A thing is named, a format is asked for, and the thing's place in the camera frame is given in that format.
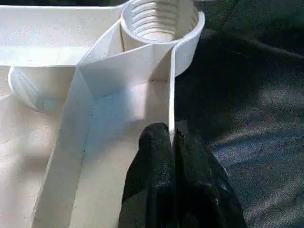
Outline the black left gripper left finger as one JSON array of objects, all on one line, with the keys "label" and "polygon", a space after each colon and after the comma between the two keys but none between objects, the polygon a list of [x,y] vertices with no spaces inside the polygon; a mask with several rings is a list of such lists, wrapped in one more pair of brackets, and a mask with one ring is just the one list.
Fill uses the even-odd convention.
[{"label": "black left gripper left finger", "polygon": [[148,125],[139,137],[125,178],[118,227],[177,227],[175,161],[164,123]]}]

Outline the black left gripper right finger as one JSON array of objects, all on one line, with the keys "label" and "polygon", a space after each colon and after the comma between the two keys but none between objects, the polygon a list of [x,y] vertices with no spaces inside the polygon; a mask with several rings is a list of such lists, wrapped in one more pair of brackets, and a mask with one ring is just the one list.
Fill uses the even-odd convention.
[{"label": "black left gripper right finger", "polygon": [[181,228],[245,228],[226,170],[187,121],[175,125],[177,213]]}]

